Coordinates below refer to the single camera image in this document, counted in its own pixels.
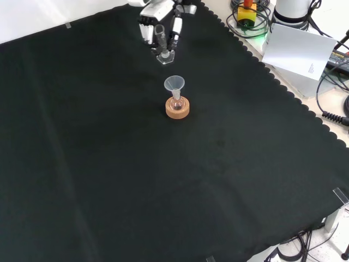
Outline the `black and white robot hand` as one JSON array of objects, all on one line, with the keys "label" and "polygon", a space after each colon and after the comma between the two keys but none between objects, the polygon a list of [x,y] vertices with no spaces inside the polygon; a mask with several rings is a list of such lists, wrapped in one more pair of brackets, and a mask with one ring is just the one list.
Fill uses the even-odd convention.
[{"label": "black and white robot hand", "polygon": [[[197,6],[192,1],[139,1],[139,4],[143,7],[139,17],[143,42],[155,55],[174,51],[183,27],[182,14],[195,15]],[[169,38],[166,38],[161,21],[168,14],[173,17]]]}]

